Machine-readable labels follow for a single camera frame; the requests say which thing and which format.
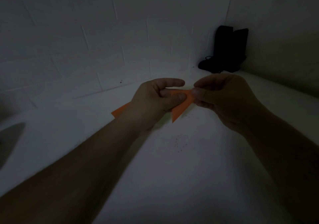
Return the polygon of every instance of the left hand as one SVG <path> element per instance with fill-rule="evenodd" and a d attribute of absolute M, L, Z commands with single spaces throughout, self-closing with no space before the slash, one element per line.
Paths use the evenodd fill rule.
<path fill-rule="evenodd" d="M 154 79 L 141 84 L 120 118 L 134 124 L 139 132 L 151 129 L 165 113 L 186 100 L 186 94 L 171 95 L 166 87 L 183 85 L 185 81 L 174 78 Z"/>

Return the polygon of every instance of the white brick wall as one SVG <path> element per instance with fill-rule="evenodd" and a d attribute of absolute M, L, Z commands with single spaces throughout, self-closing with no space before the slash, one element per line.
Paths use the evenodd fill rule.
<path fill-rule="evenodd" d="M 0 0 L 0 116 L 192 67 L 211 54 L 228 4 Z"/>

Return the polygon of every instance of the forearm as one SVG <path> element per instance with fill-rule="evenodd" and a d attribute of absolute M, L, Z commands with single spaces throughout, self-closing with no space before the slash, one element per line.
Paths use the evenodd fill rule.
<path fill-rule="evenodd" d="M 254 114 L 245 138 L 302 220 L 319 220 L 319 148 L 268 110 Z"/>
<path fill-rule="evenodd" d="M 1 223 L 75 223 L 112 185 L 117 162 L 138 137 L 116 119 L 73 151 L 0 198 Z"/>

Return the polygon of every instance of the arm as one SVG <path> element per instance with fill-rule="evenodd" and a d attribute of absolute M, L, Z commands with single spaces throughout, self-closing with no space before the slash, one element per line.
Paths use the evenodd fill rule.
<path fill-rule="evenodd" d="M 85 142 L 0 198 L 0 223 L 83 223 L 104 189 L 112 188 L 114 170 L 138 135 L 186 99 L 165 87 L 178 79 L 143 83 L 120 117 Z"/>
<path fill-rule="evenodd" d="M 291 212 L 304 222 L 318 221 L 318 146 L 266 109 L 240 76 L 210 75 L 194 86 L 195 103 L 246 138 Z"/>

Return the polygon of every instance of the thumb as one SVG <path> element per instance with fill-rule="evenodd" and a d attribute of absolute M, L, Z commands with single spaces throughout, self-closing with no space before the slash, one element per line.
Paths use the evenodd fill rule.
<path fill-rule="evenodd" d="M 163 98 L 163 110 L 168 111 L 173 107 L 178 106 L 179 104 L 184 102 L 186 98 L 187 97 L 185 93 L 178 93 L 170 97 Z"/>
<path fill-rule="evenodd" d="M 217 91 L 210 91 L 203 88 L 194 88 L 191 94 L 198 100 L 210 104 L 217 104 L 219 93 Z"/>

